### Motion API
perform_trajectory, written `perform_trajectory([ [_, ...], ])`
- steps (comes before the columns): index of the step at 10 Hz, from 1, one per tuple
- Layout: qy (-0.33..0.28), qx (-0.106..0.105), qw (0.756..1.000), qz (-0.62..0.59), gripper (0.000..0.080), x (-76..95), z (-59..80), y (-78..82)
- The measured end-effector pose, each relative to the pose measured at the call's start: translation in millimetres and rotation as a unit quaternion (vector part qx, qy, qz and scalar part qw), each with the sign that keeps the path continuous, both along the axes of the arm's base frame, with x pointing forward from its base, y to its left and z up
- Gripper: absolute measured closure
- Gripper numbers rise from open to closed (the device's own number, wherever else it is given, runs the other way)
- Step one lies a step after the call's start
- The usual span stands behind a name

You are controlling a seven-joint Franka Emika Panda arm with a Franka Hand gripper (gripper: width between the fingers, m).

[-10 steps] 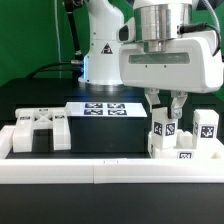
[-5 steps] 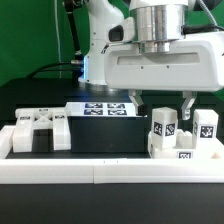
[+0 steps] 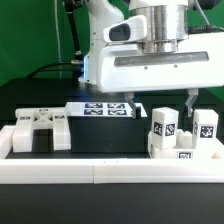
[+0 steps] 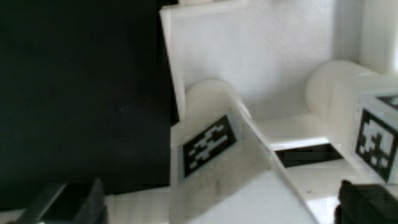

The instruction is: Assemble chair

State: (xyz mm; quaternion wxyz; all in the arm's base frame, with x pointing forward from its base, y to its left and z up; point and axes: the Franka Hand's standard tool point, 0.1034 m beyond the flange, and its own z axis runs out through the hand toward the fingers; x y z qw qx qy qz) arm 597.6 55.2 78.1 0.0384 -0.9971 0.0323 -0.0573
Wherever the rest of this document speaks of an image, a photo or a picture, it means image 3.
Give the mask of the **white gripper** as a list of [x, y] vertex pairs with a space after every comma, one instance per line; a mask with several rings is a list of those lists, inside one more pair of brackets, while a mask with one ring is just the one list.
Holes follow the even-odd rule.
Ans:
[[184, 112], [190, 117], [198, 88], [223, 85], [224, 32], [191, 35], [175, 53], [145, 54], [139, 44], [120, 44], [105, 47], [99, 57], [98, 89], [127, 92], [125, 100], [135, 119], [140, 108], [133, 92], [188, 89]]

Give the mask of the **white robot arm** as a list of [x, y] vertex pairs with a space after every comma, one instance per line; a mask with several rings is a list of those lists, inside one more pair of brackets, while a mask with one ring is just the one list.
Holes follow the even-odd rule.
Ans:
[[120, 92], [141, 116], [134, 94], [185, 89], [192, 112], [200, 88], [224, 86], [224, 29], [188, 25], [188, 12], [203, 12], [221, 0], [130, 0], [129, 17], [108, 0], [64, 0], [68, 14], [86, 6], [90, 50], [76, 47], [78, 81], [105, 93]]

